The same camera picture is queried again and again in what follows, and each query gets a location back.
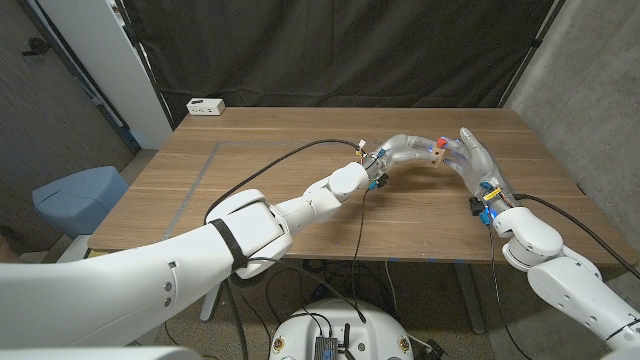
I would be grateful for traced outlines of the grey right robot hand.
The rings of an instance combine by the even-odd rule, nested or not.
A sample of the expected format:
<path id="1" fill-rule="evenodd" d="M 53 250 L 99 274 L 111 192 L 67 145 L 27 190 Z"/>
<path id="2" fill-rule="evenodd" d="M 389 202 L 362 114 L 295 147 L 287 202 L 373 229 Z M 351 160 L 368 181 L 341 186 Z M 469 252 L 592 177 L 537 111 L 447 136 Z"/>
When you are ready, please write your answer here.
<path id="1" fill-rule="evenodd" d="M 451 157 L 445 158 L 444 163 L 462 177 L 466 188 L 492 218 L 518 205 L 494 158 L 469 129 L 461 128 L 458 139 L 445 137 L 445 141 Z"/>

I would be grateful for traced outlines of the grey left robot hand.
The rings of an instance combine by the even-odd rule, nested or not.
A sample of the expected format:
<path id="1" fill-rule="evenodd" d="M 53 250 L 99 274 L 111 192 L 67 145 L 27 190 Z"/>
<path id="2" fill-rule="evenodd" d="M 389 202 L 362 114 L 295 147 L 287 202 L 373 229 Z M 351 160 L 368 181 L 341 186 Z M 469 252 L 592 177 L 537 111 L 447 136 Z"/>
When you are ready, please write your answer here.
<path id="1" fill-rule="evenodd" d="M 405 134 L 395 135 L 364 157 L 362 166 L 371 183 L 383 184 L 381 178 L 397 163 L 423 160 L 430 167 L 438 167 L 445 149 L 436 141 Z"/>

